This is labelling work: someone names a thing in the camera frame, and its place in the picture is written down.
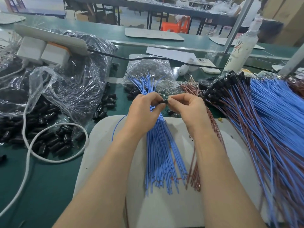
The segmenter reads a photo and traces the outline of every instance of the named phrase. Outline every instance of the white phone case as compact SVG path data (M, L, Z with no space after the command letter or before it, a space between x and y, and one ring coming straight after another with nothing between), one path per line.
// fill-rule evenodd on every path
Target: white phone case
M213 66L216 67L212 61L210 61L207 58L197 58L199 65L203 65L203 66ZM213 69L213 68L205 68L205 67L200 67L205 73L209 73L209 74L220 74L221 71L219 69Z

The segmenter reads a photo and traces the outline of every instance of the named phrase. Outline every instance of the power cord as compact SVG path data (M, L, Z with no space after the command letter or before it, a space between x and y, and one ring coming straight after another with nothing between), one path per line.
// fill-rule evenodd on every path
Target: power cord
M116 55L109 54L109 53L100 52L100 51L93 50L93 49L88 49L88 51L93 52L93 53L98 53L98 54L101 54L101 55L105 55L105 56L108 56L108 57L118 58L118 59L125 60L125 61L138 61L138 60L144 60L144 59L158 59L158 60L166 60L166 61L175 61L175 60L167 58L167 57L126 58L126 57L120 57L120 56L116 56ZM188 66L205 67L205 68L211 68L211 69L223 69L224 68L224 67L215 67L215 66L203 66L203 65L191 64L191 63L185 63L185 62L182 62L182 63L185 64L185 65L188 65ZM257 67L257 66L244 65L244 67L250 67L250 68L255 68L255 69L259 69L259 70L265 70L265 71L268 71L268 72L272 72L272 70L264 69L264 68Z
M6 78L6 77L9 77L9 76L12 76L14 74L17 74L17 73L21 72L28 65L28 62L29 61L27 59L23 59L22 60L22 66L21 66L21 68L19 70L15 71L15 72L12 72L10 74L4 75L3 77L0 77L0 80L3 79L3 78Z
M87 131L85 130L84 127L78 125L78 124L75 124L75 123L59 123L59 124L55 124L55 125L52 125L52 126L49 126L47 128L45 128L44 130L41 130L32 140L31 144L28 144L28 141L26 139L26 135L25 135L25 129L26 129L26 112L27 112L27 109L28 109L28 105L25 107L24 109L24 112L23 112L23 128L22 128L22 137L23 137L23 140L24 140L24 143L26 145L26 147L28 148L28 151L27 151L27 154L26 154L26 161L25 161L25 173L24 173L24 177L23 177L23 180L22 180L22 183L16 193L16 195L14 196L14 198L11 200L11 202L3 209L3 211L1 211L0 213L0 217L5 214L6 211L9 210L9 208L16 202L16 200L18 199L18 197L20 196L23 188L24 188L24 185L26 183L26 180L27 180L27 177L28 177L28 173L29 173L29 158L30 158L30 155L32 154L34 157L38 158L39 160L41 161L45 161L45 162L48 162L48 163L63 163L63 162L67 162L67 161L70 161L72 160L73 158L79 156L83 150L85 149L86 145L87 145L87 142L89 140L89 136L88 136L88 133ZM86 135L86 142L84 144L84 146L82 147L82 149L76 153L75 155L73 155L72 157L69 157L67 159L64 159L64 160L59 160L59 161L53 161L53 160L49 160L49 159L46 159L46 158L43 158L43 157L40 157L39 155L37 155L36 153L34 153L32 151L32 147L35 143L35 141L37 140L37 138L45 131L47 131L48 129L50 128L53 128L55 126L61 126L61 125L71 125L71 126L78 126L79 128L81 128L85 135Z

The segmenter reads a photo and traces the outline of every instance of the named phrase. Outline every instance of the white shirt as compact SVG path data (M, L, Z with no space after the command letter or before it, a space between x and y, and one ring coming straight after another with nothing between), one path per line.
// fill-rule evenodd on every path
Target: white shirt
M241 4L240 4L240 8L243 9L244 4L245 4L246 0L244 0ZM252 23L253 19L256 17L257 12L260 10L261 8L261 2L259 0L254 0L243 23L242 23L242 27L249 27L250 24Z

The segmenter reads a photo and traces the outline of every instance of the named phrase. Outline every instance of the spray bottle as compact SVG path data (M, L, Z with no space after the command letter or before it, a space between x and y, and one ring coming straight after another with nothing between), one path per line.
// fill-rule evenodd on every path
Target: spray bottle
M256 17L251 23L249 30L238 38L222 74L226 74L232 70L235 73L241 71L246 60L257 44L259 39L257 34L259 33L259 28L261 27L262 22L262 17Z

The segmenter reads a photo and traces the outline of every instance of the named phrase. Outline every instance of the green workbench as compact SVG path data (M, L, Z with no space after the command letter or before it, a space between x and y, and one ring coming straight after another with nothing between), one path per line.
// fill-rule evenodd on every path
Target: green workbench
M158 47L166 46L169 49L191 51L195 53L196 57L204 58L208 49L216 45L203 36L182 34L181 36L185 38L184 42L128 38L124 34L123 26L69 21L41 16L27 15L26 17L27 20L24 24L27 25L33 26L42 23L40 27L77 30L111 40L119 46L117 55L123 57L129 57L130 54L145 54L147 46L157 45ZM12 29L13 25L2 27ZM296 48L268 44L259 45L265 47L265 50L255 49L247 60L247 65L271 69L271 63L283 64L281 58L283 57L283 59L287 60L296 51ZM223 46L216 46L218 50L223 48ZM214 63L218 67L224 66L228 57L229 55L217 56ZM112 70L109 76L119 80L119 78L124 76L128 62L118 59L114 59L113 62L119 64L119 67L117 71ZM181 65L180 62L171 62L172 67ZM196 80L208 76L210 75L203 73L201 70L193 73L193 77ZM117 107L108 111L108 115L127 114L131 101L127 100L122 85L111 84L110 93L116 93L118 99L116 102ZM216 118L219 116L214 109L212 109L212 112ZM88 126L88 132L91 131L93 126L94 123L91 122ZM12 200L21 184L25 171L26 149L2 145L0 146L0 155L3 154L7 154L8 161L0 166L0 210ZM25 188L17 202L0 218L0 227L18 228L20 224L22 224L22 228L52 227L72 199L81 160L82 156L67 163L52 165L31 157L30 172Z

